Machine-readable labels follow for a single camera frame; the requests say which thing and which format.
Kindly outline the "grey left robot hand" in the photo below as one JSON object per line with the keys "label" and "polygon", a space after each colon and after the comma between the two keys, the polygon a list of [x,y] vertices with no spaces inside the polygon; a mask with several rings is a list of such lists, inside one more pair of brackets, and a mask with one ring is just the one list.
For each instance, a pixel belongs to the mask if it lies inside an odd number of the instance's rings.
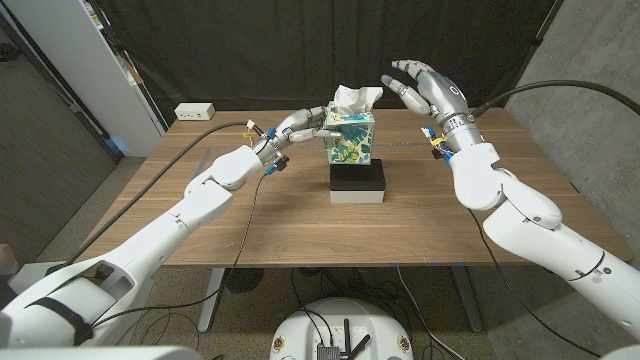
{"label": "grey left robot hand", "polygon": [[257,125],[252,129],[260,136],[253,147],[254,152],[263,164],[277,157],[280,152],[292,143],[300,143],[313,138],[341,138],[343,134],[335,130],[322,130],[327,109],[318,106],[311,109],[300,109],[286,117],[277,127],[263,132]]}

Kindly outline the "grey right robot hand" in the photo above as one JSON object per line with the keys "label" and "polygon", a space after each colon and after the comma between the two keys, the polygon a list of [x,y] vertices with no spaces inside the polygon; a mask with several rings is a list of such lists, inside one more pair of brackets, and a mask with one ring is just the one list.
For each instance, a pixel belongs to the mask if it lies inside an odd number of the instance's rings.
{"label": "grey right robot hand", "polygon": [[382,83],[396,93],[410,111],[434,118],[449,148],[459,152],[484,142],[471,119],[466,97],[453,81],[417,60],[393,61],[392,67],[408,73],[417,82],[417,89],[389,75],[381,76]]}

